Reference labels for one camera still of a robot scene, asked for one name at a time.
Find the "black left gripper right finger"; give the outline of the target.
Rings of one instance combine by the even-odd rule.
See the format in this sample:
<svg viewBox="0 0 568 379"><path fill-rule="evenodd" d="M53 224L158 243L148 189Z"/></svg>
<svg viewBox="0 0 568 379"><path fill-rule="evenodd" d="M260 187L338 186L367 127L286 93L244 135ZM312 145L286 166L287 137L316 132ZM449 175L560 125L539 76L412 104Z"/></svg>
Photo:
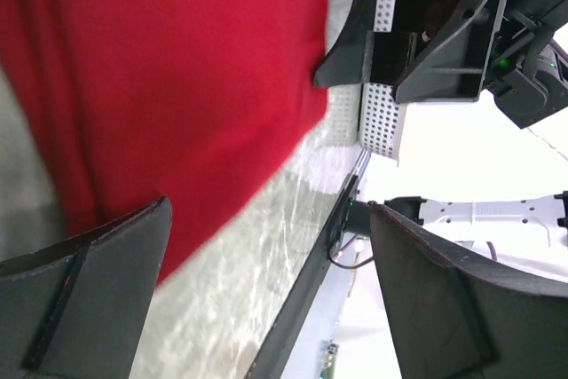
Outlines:
<svg viewBox="0 0 568 379"><path fill-rule="evenodd" d="M404 378L565 378L567 285L499 264L381 204L371 242Z"/></svg>

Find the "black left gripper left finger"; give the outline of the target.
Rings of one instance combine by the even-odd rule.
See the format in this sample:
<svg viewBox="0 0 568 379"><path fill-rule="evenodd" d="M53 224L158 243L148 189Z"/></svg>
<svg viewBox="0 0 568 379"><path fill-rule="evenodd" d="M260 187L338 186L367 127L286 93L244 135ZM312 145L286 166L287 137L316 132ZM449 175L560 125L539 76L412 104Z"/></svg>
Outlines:
<svg viewBox="0 0 568 379"><path fill-rule="evenodd" d="M165 250L159 200L1 263L3 378L126 378Z"/></svg>

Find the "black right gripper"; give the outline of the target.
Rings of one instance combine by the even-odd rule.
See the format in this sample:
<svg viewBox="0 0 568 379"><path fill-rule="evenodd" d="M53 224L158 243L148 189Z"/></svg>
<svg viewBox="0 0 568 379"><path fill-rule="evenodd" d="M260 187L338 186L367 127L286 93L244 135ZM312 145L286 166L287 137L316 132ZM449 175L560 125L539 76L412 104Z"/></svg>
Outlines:
<svg viewBox="0 0 568 379"><path fill-rule="evenodd" d="M399 104L474 102L481 91L524 129L567 106L555 32L567 0L397 0L392 86Z"/></svg>

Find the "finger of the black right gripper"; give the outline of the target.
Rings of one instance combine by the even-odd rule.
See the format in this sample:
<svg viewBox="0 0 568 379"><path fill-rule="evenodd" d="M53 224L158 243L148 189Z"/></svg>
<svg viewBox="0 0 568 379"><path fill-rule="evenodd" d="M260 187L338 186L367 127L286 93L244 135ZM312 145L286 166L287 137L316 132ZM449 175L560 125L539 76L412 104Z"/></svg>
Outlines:
<svg viewBox="0 0 568 379"><path fill-rule="evenodd" d="M370 80L377 0L352 0L343 28L316 69L317 88L363 84Z"/></svg>

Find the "red t shirt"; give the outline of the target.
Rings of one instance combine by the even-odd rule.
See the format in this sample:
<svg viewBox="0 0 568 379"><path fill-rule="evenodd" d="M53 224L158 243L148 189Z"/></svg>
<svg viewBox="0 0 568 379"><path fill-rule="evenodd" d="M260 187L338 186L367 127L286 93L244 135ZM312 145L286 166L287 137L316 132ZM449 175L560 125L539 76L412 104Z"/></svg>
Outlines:
<svg viewBox="0 0 568 379"><path fill-rule="evenodd" d="M323 118L326 17L327 0L1 0L1 64L69 233L166 196L175 272Z"/></svg>

